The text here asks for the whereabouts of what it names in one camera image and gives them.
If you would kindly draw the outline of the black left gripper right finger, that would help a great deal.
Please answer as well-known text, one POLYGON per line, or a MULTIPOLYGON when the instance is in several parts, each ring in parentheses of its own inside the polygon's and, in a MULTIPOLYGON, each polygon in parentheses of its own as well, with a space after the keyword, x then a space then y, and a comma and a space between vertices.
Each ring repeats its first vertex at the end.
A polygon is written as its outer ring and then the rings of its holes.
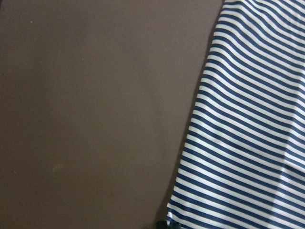
POLYGON ((179 222, 171 222, 170 223, 170 229, 180 229, 180 223, 179 222))

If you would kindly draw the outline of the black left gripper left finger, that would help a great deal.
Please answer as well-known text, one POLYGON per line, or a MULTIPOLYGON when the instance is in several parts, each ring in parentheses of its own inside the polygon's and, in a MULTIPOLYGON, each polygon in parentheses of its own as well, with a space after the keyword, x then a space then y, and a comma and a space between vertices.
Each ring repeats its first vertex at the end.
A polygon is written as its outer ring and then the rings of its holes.
POLYGON ((156 223, 157 229, 167 229, 167 221, 158 221, 156 223))

